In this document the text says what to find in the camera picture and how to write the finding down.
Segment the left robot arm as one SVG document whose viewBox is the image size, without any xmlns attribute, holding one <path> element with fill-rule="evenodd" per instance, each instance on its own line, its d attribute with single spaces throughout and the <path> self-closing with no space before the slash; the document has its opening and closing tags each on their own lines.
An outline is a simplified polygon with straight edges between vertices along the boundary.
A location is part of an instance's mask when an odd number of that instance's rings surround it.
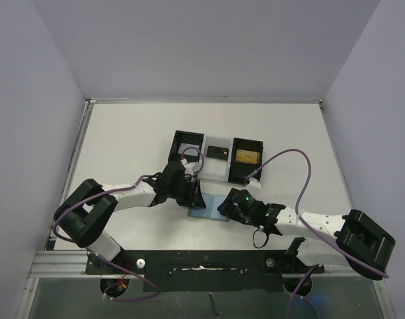
<svg viewBox="0 0 405 319">
<path fill-rule="evenodd" d="M 107 261 L 122 247 L 104 230 L 112 214 L 134 207 L 154 207 L 173 199 L 181 207 L 206 208 L 197 174 L 203 164 L 169 162 L 162 172 L 143 175 L 132 185 L 102 185 L 84 180 L 53 216 L 53 233 Z"/>
</svg>

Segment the green leather card holder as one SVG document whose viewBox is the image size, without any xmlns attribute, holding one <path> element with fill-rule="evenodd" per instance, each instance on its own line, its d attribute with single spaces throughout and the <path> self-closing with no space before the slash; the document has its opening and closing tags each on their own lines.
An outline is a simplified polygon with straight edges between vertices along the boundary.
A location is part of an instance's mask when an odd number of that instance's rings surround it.
<svg viewBox="0 0 405 319">
<path fill-rule="evenodd" d="M 196 219 L 207 219 L 212 221 L 229 221 L 228 217 L 223 216 L 217 210 L 217 208 L 225 201 L 226 196 L 202 193 L 202 197 L 206 204 L 206 208 L 189 208 L 188 217 Z"/>
</svg>

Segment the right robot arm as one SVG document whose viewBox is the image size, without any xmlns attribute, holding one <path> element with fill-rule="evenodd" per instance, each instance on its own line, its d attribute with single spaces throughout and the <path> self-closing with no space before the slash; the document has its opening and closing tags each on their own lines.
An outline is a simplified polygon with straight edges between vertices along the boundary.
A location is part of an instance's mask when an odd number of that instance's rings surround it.
<svg viewBox="0 0 405 319">
<path fill-rule="evenodd" d="M 352 209 L 344 215 L 298 213 L 283 204 L 264 203 L 247 189 L 231 189 L 219 213 L 270 237 L 302 239 L 296 257 L 305 265 L 349 266 L 371 280 L 387 278 L 396 241 L 366 213 Z"/>
</svg>

